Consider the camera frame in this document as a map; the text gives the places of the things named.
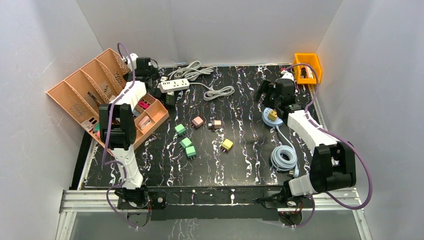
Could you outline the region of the pink plug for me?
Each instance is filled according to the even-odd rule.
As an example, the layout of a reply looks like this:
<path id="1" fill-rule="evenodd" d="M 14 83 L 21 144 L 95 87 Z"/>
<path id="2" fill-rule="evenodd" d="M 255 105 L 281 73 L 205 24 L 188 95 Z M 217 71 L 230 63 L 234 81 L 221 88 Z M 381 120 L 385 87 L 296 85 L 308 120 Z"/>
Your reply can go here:
<path id="1" fill-rule="evenodd" d="M 211 120 L 208 124 L 207 127 L 209 129 L 212 130 L 217 130 L 220 129 L 222 127 L 222 121 L 221 120 Z"/>

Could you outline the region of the pink plug adapter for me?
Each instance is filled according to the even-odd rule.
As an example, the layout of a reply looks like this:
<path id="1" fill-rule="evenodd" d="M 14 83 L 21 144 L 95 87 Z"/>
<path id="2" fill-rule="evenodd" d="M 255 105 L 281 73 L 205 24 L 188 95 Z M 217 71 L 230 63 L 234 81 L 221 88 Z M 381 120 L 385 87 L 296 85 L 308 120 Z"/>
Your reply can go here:
<path id="1" fill-rule="evenodd" d="M 198 129 L 204 124 L 204 120 L 200 116 L 196 116 L 194 119 L 191 120 L 191 126 L 195 129 Z"/>

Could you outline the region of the yellow plug adapter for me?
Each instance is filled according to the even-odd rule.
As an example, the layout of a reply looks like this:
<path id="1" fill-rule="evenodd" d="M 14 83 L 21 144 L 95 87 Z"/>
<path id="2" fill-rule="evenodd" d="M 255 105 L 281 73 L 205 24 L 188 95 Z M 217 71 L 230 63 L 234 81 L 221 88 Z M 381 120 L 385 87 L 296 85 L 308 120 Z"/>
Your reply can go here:
<path id="1" fill-rule="evenodd" d="M 221 150 L 223 152 L 228 152 L 232 149 L 234 143 L 229 140 L 229 139 L 225 139 L 222 143 L 221 143 Z"/>

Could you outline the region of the green plug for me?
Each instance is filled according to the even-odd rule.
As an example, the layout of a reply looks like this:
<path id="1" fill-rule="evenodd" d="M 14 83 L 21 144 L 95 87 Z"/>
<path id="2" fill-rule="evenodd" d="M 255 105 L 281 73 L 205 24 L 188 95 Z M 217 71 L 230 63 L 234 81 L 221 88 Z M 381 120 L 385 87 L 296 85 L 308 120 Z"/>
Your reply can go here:
<path id="1" fill-rule="evenodd" d="M 179 137 L 187 133 L 187 128 L 183 124 L 176 125 L 174 130 Z"/>

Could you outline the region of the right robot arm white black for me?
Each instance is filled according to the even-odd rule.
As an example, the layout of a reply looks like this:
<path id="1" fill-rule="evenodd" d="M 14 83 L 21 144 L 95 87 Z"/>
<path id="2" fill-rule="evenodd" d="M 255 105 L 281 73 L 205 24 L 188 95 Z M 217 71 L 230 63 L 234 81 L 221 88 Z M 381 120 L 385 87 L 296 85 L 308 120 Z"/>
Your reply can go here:
<path id="1" fill-rule="evenodd" d="M 309 112 L 296 103 L 293 80 L 263 81 L 254 100 L 275 110 L 278 118 L 285 120 L 286 125 L 313 151 L 309 172 L 283 184 L 281 199 L 286 206 L 295 207 L 305 195 L 350 188 L 356 184 L 354 152 L 347 144 L 322 132 Z"/>

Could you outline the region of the green plug adapter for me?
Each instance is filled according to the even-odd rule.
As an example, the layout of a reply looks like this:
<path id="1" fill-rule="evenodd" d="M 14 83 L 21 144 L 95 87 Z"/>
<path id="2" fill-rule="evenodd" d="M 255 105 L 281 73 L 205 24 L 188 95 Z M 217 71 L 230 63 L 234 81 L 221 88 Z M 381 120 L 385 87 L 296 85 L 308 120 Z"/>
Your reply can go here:
<path id="1" fill-rule="evenodd" d="M 193 145 L 193 143 L 192 143 L 192 141 L 188 137 L 185 137 L 184 139 L 182 139 L 179 142 L 179 147 L 181 149 L 186 149 L 188 147 L 191 147 L 192 145 Z"/>
<path id="2" fill-rule="evenodd" d="M 185 153 L 188 159 L 194 159 L 197 156 L 197 152 L 194 146 L 188 146 L 185 148 Z"/>

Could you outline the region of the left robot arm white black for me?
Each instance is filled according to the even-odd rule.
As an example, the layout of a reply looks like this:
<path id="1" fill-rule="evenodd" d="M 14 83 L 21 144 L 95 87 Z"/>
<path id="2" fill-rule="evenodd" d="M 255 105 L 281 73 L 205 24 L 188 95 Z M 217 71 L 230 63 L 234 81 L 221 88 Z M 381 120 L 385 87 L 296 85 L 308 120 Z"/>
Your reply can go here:
<path id="1" fill-rule="evenodd" d="M 130 81 L 126 82 L 116 98 L 98 109 L 100 139 L 104 143 L 101 163 L 104 166 L 118 166 L 122 177 L 119 187 L 134 190 L 130 202 L 137 208 L 144 208 L 150 198 L 146 191 L 139 189 L 144 178 L 135 155 L 137 130 L 133 111 L 148 90 L 145 82 L 136 77 L 133 59 L 121 56 L 120 61 L 130 64 Z"/>

